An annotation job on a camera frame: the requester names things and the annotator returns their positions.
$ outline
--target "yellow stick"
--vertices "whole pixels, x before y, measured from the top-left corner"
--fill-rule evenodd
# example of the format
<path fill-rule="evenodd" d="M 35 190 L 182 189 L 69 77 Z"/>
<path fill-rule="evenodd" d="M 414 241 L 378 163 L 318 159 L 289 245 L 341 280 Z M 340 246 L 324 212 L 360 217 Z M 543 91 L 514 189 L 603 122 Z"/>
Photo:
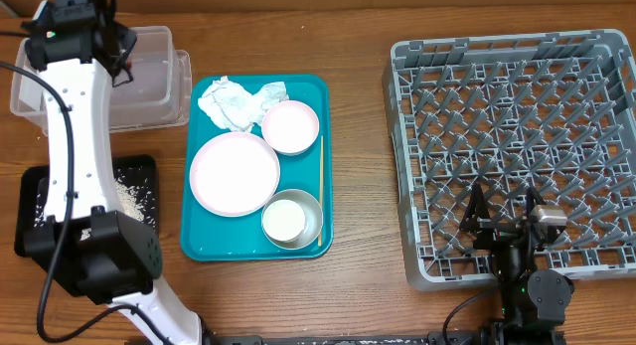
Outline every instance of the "yellow stick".
<path fill-rule="evenodd" d="M 323 215 L 325 214 L 325 211 L 322 208 L 322 194 L 323 194 L 323 188 L 324 188 L 324 155 L 325 155 L 325 146 L 323 144 L 323 137 L 320 136 L 320 209 L 323 212 Z M 320 230 L 320 235 L 318 235 L 318 247 L 322 247 L 322 230 Z"/>

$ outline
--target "plate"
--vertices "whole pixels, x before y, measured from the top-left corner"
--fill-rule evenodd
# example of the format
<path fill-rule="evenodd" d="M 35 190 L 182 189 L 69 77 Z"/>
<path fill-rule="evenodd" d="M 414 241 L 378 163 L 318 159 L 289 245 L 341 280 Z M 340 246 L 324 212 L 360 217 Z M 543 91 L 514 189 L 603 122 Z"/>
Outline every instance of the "plate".
<path fill-rule="evenodd" d="M 190 168 L 190 187 L 206 210 L 224 217 L 249 215 L 276 191 L 280 164 L 262 138 L 228 132 L 208 141 Z"/>

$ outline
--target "gray dish rack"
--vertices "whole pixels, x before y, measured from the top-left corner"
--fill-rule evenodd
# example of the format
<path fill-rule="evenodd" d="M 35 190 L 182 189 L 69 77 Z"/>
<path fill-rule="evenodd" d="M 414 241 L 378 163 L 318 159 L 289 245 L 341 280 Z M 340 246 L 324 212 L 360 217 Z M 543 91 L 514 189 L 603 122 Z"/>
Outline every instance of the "gray dish rack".
<path fill-rule="evenodd" d="M 636 275 L 634 58 L 615 30 L 396 43 L 383 75 L 408 282 L 494 282 L 459 220 L 479 182 L 515 222 L 536 187 L 568 214 L 537 253 L 571 278 Z"/>

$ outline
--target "wooden table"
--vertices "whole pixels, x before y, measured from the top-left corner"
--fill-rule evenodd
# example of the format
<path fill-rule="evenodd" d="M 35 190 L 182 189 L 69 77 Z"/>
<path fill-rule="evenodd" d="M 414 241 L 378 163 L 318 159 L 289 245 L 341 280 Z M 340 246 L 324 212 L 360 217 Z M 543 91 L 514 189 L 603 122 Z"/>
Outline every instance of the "wooden table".
<path fill-rule="evenodd" d="M 263 337 L 426 334 L 472 291 L 422 293 L 404 276 L 396 169 L 381 74 L 393 43 L 409 39 L 616 28 L 636 45 L 636 5 L 431 8 L 126 16 L 128 26 L 166 25 L 206 76 L 311 73 L 331 94 L 335 241 L 320 259 L 197 263 L 179 246 L 187 127 L 112 135 L 114 155 L 151 154 L 160 172 L 164 275 L 182 301 L 220 335 Z M 0 21 L 0 30 L 19 21 Z M 15 61 L 18 40 L 2 39 Z M 44 272 L 13 253 L 20 177 L 46 164 L 41 130 L 9 111 L 11 75 L 0 73 L 0 343 L 40 344 L 35 314 Z M 571 344 L 626 344 L 636 336 L 636 279 L 577 284 L 563 328 Z M 463 310 L 450 328 L 473 329 L 498 301 Z M 48 330 L 67 333 L 101 311 L 54 286 Z M 123 317 L 100 322 L 74 344 L 138 336 Z"/>

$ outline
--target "tissue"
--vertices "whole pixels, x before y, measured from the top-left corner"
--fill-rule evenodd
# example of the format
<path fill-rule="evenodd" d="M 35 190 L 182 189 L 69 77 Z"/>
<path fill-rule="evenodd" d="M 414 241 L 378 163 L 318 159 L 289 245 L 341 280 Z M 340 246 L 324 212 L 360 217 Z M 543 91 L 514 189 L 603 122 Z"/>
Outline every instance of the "tissue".
<path fill-rule="evenodd" d="M 264 85 L 252 95 L 228 77 L 221 77 L 206 89 L 198 105 L 219 128 L 250 132 L 255 123 L 262 123 L 272 106 L 286 100 L 289 95 L 283 82 Z"/>

